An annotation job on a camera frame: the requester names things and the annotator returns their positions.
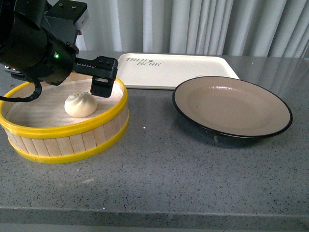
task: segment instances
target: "black cable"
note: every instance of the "black cable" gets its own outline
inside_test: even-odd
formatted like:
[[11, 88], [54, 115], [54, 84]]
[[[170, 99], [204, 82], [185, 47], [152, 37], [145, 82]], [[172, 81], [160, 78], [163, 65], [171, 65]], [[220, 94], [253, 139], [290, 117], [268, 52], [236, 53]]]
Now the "black cable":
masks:
[[31, 101], [37, 99], [41, 95], [42, 86], [41, 86], [38, 79], [33, 80], [33, 83], [34, 83], [35, 90], [29, 97], [26, 97], [26, 98], [7, 98], [7, 97], [0, 96], [0, 100], [5, 101], [5, 102], [31, 102]]

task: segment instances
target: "yellow rim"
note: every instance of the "yellow rim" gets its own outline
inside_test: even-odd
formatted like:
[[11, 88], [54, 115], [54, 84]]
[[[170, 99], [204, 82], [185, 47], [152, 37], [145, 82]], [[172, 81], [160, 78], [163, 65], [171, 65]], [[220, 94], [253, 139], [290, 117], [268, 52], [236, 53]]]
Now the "yellow rim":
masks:
[[[126, 86], [118, 78], [116, 79], [116, 81], [119, 82], [119, 84], [123, 88], [123, 96], [120, 99], [120, 101], [108, 111], [104, 112], [103, 114], [99, 116], [91, 118], [87, 121], [75, 123], [75, 124], [68, 125], [68, 126], [61, 126], [61, 127], [31, 128], [31, 127], [24, 127], [24, 126], [20, 126], [20, 125], [12, 123], [6, 120], [1, 113], [0, 114], [0, 124], [12, 134], [19, 135], [21, 137], [35, 138], [35, 139], [60, 138], [60, 137], [71, 136], [71, 135], [75, 135], [75, 134], [79, 134], [79, 133], [92, 130], [112, 120], [126, 106], [126, 102], [127, 102]], [[27, 85], [30, 85], [30, 83], [24, 83], [24, 84], [17, 86], [16, 88], [8, 92], [5, 95], [5, 97], [10, 97], [11, 95], [13, 95], [14, 93], [16, 93], [17, 91], [19, 91], [20, 89], [24, 88]], [[0, 112], [2, 112], [3, 104], [4, 102], [0, 101]]]
[[68, 155], [68, 156], [59, 156], [59, 157], [44, 157], [44, 156], [36, 156], [36, 155], [31, 155], [28, 154], [20, 149], [18, 149], [9, 139], [10, 144], [13, 146], [13, 148], [24, 158], [30, 160], [30, 161], [34, 161], [34, 162], [38, 162], [38, 163], [48, 163], [48, 164], [61, 164], [61, 163], [71, 163], [71, 162], [76, 162], [76, 161], [80, 161], [80, 160], [84, 160], [86, 158], [89, 158], [91, 156], [97, 155], [98, 153], [106, 150], [107, 148], [111, 147], [112, 145], [114, 145], [122, 136], [123, 134], [126, 132], [127, 128], [128, 128], [128, 124], [129, 124], [129, 115], [126, 119], [126, 123], [125, 125], [122, 127], [122, 129], [111, 139], [109, 139], [108, 141], [106, 141], [105, 143], [84, 151], [84, 152], [80, 152], [77, 154], [73, 154], [73, 155]]

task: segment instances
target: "granite countertop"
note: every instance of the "granite countertop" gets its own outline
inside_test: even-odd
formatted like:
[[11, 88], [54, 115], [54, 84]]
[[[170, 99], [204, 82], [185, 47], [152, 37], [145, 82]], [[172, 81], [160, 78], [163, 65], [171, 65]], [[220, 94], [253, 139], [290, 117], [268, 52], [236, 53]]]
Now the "granite countertop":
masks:
[[[290, 106], [286, 132], [215, 136], [177, 112], [172, 91], [138, 89], [124, 136], [83, 161], [28, 161], [1, 128], [0, 223], [309, 230], [309, 60], [223, 58]], [[0, 79], [1, 95], [19, 83], [2, 69]]]

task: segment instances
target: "white curtain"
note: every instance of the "white curtain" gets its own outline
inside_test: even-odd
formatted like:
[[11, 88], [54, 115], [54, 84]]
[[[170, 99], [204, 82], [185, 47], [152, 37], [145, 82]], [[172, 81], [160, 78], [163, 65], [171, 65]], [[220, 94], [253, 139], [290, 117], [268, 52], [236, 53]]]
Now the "white curtain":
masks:
[[309, 46], [309, 0], [79, 1], [80, 50], [299, 58]]

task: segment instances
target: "beige plate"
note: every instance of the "beige plate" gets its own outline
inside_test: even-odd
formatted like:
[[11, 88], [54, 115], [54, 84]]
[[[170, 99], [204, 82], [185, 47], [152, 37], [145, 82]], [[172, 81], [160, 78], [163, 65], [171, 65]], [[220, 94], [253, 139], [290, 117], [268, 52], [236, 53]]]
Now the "beige plate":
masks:
[[173, 93], [176, 109], [187, 119], [220, 135], [263, 138], [292, 124], [290, 108], [276, 95], [249, 82], [218, 76], [194, 78]]

